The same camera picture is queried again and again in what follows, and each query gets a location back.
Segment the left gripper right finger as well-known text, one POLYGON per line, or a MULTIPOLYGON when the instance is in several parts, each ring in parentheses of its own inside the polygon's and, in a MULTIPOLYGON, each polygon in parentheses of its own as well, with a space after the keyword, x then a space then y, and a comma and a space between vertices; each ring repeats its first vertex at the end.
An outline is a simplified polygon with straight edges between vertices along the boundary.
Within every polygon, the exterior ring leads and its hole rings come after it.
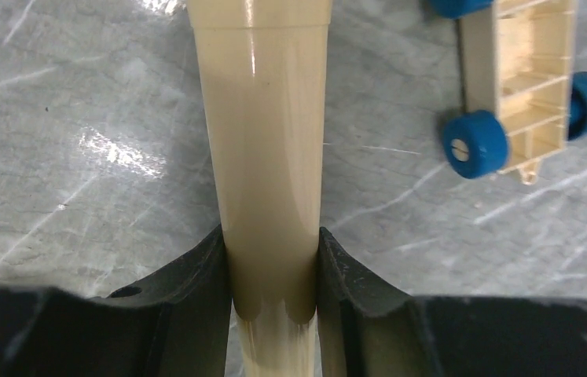
POLYGON ((409 295, 321 229, 325 376, 587 376, 587 299, 409 295))

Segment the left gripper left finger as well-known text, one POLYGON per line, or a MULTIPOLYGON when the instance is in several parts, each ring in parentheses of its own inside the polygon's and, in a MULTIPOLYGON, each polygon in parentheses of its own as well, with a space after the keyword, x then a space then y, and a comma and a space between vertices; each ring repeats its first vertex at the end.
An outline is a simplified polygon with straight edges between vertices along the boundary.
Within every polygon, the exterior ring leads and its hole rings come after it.
POLYGON ((221 376, 231 295, 222 230, 109 296, 0 286, 0 376, 221 376))

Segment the gold toy microphone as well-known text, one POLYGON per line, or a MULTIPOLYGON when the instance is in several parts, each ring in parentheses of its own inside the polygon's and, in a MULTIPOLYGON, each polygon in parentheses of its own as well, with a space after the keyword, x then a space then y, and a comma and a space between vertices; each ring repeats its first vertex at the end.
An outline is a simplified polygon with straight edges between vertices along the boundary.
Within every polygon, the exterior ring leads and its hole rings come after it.
POLYGON ((329 1, 190 1, 248 376, 314 373, 329 1))

